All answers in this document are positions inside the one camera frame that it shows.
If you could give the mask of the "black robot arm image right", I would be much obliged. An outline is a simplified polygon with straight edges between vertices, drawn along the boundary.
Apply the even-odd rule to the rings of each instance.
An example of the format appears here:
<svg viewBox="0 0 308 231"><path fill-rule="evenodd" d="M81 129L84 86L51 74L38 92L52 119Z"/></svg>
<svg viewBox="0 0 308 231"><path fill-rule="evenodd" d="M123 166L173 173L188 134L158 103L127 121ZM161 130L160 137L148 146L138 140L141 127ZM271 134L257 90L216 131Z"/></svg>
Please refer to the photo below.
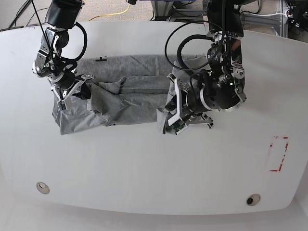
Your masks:
<svg viewBox="0 0 308 231"><path fill-rule="evenodd" d="M160 119L164 130L172 129L179 134L189 124L206 124L211 128L213 120L207 112L229 112L246 101L241 50L244 29L240 8L249 3L248 0L208 1L208 34L195 34L184 39L177 50L179 64L172 65L188 75L188 82L182 83L178 74L168 75L170 96ZM187 65L182 50L187 43L197 39L212 42L206 62L197 64L198 60L194 59Z"/></svg>

